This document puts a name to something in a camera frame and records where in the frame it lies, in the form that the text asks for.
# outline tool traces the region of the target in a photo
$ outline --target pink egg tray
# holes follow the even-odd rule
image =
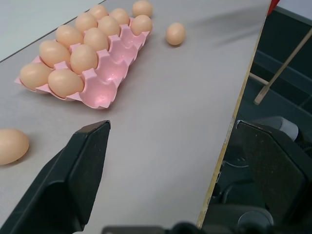
[[[64,101],[78,100],[94,109],[108,108],[115,100],[120,83],[126,78],[129,66],[136,60],[138,51],[143,47],[150,32],[143,32],[135,36],[128,25],[120,26],[120,36],[109,36],[109,51],[97,51],[98,65],[96,69],[82,72],[80,78],[84,81],[84,89],[81,93],[75,93],[66,98],[55,95],[48,84],[37,87],[35,91],[39,94],[50,93]],[[79,44],[71,45],[70,52]],[[32,62],[43,63],[40,56]],[[53,70],[71,69],[70,64],[63,61],[54,65]],[[15,83],[22,84],[20,78]]]

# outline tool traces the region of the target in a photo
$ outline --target brown egg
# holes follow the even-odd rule
[[[151,17],[153,14],[153,6],[149,1],[141,0],[137,1],[132,6],[132,15],[137,17],[139,15],[146,15]]]
[[[82,34],[84,31],[87,31],[90,28],[96,28],[97,26],[98,26],[97,19],[88,12],[80,14],[75,21],[75,27]]]
[[[90,28],[86,31],[83,44],[90,45],[95,51],[108,50],[107,36],[98,28]]]
[[[0,129],[0,165],[14,162],[25,155],[29,139],[17,129]]]
[[[185,28],[181,23],[173,23],[167,28],[166,40],[171,45],[180,45],[185,39]]]
[[[91,68],[96,69],[98,66],[97,53],[90,45],[80,45],[72,52],[70,65],[72,70],[78,75]]]
[[[69,46],[83,42],[82,34],[70,25],[62,25],[55,32],[56,39],[59,43],[69,49]]]
[[[114,19],[117,20],[117,22],[122,25],[122,24],[127,24],[129,25],[129,15],[126,12],[126,10],[122,9],[122,8],[116,8],[114,11],[112,11],[109,14],[111,17],[113,17]]]
[[[42,42],[39,46],[39,54],[43,62],[51,68],[56,63],[70,61],[69,51],[62,44],[54,40]]]
[[[71,70],[54,70],[49,75],[49,87],[57,96],[66,98],[77,92],[82,92],[84,88],[81,78]]]
[[[131,31],[138,36],[142,32],[151,32],[153,28],[152,20],[146,15],[137,16],[131,23]]]
[[[48,76],[52,69],[43,63],[29,63],[21,69],[19,78],[29,89],[36,90],[37,87],[48,83]]]
[[[120,26],[113,17],[104,16],[98,21],[98,29],[101,30],[106,36],[120,35]]]
[[[97,20],[100,20],[104,16],[107,16],[108,13],[103,5],[95,5],[88,11],[91,15],[93,15]]]

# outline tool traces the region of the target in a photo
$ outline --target red object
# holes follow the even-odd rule
[[[272,0],[272,1],[271,1],[271,5],[270,5],[270,7],[269,7],[268,15],[272,13],[272,11],[274,10],[274,8],[276,8],[278,2],[279,2],[279,0]]]

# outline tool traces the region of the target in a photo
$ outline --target egg tray cup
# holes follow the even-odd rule
[[[119,37],[117,35],[108,37],[110,40],[108,51],[106,49],[97,51],[97,68],[82,72],[80,78],[84,82],[84,89],[81,93],[77,92],[66,98],[61,98],[53,93],[48,84],[37,87],[36,90],[29,90],[39,94],[50,93],[64,101],[78,100],[94,109],[108,108],[115,100],[118,86],[126,78],[129,66],[136,60],[138,51],[144,46],[150,34],[150,32],[143,32],[139,36],[135,36],[130,29],[132,20],[133,18],[130,18],[129,25],[120,26]],[[70,52],[79,45],[80,43],[71,45]],[[40,56],[37,56],[32,62],[44,63]],[[52,70],[59,69],[71,70],[70,63],[65,61],[57,63]],[[19,77],[15,83],[23,85]]]

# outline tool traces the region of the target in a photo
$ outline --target egg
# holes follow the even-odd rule
[[[29,139],[17,129],[0,129],[0,165],[23,157],[29,148]]]
[[[139,15],[146,15],[151,17],[153,14],[153,6],[149,1],[141,0],[137,1],[132,6],[132,15],[137,17]]]
[[[48,83],[52,69],[43,63],[29,63],[20,70],[19,78],[23,85],[31,90]]]
[[[138,36],[142,32],[151,32],[153,28],[152,20],[146,15],[137,16],[131,23],[131,31]]]
[[[83,44],[90,45],[95,51],[108,50],[107,36],[98,28],[90,28],[86,31]]]
[[[103,5],[95,5],[88,11],[91,15],[93,15],[97,20],[100,20],[104,16],[107,16],[108,13]]]
[[[120,26],[113,17],[104,16],[98,21],[98,29],[101,30],[106,36],[120,35]]]
[[[75,27],[81,33],[87,31],[90,28],[96,28],[97,26],[98,26],[97,19],[88,12],[80,14],[75,21]]]
[[[82,34],[74,27],[70,25],[62,25],[57,28],[56,39],[59,43],[69,49],[69,46],[82,43],[83,36]]]
[[[129,15],[126,12],[126,10],[122,9],[122,8],[116,8],[114,11],[112,11],[109,14],[111,17],[113,17],[114,19],[117,20],[117,22],[122,25],[122,24],[128,24],[129,25]]]
[[[68,69],[54,70],[51,72],[48,83],[53,93],[61,98],[66,98],[69,95],[82,92],[84,88],[81,78]]]
[[[166,40],[171,45],[180,45],[185,39],[185,28],[181,23],[173,23],[167,28]]]
[[[73,50],[70,65],[76,74],[81,75],[83,71],[97,68],[98,55],[90,45],[80,45]]]
[[[46,40],[39,46],[39,54],[43,62],[49,67],[62,61],[70,61],[69,51],[60,43],[54,40]]]

